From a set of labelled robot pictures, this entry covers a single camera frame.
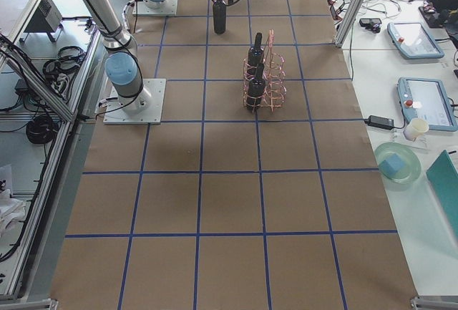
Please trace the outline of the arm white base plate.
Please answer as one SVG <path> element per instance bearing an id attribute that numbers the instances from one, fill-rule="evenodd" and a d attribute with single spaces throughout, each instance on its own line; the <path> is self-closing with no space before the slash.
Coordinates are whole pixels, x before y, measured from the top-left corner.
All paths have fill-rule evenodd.
<path id="1" fill-rule="evenodd" d="M 136 16 L 175 16 L 178 0 L 165 0 L 149 7 L 143 0 L 138 0 L 132 13 Z"/>
<path id="2" fill-rule="evenodd" d="M 111 125 L 139 125 L 151 123 L 159 125 L 162 119 L 162 109 L 166 90 L 166 79 L 144 79 L 143 91 L 137 99 L 130 100 L 118 97 L 114 87 L 110 92 L 114 101 L 107 103 L 103 123 Z"/>

